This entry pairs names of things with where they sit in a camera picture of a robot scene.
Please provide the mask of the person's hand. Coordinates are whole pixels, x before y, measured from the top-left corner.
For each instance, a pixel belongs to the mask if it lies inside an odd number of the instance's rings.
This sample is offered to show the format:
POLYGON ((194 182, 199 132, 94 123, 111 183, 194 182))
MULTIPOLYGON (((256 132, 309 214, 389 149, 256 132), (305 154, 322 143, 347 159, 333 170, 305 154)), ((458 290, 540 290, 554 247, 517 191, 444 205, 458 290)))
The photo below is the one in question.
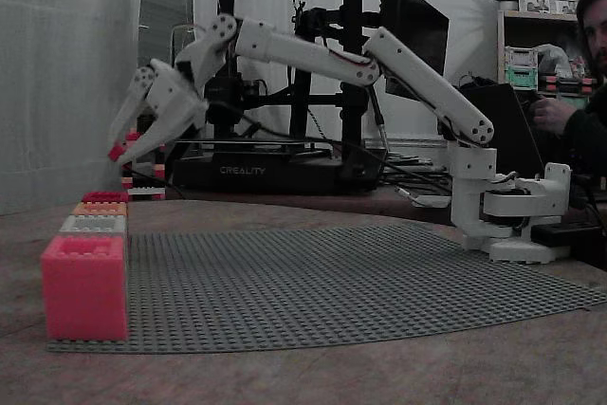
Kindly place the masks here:
POLYGON ((540 98, 530 105, 534 125, 545 132, 556 135, 564 133, 567 122, 577 109, 566 101, 540 98))

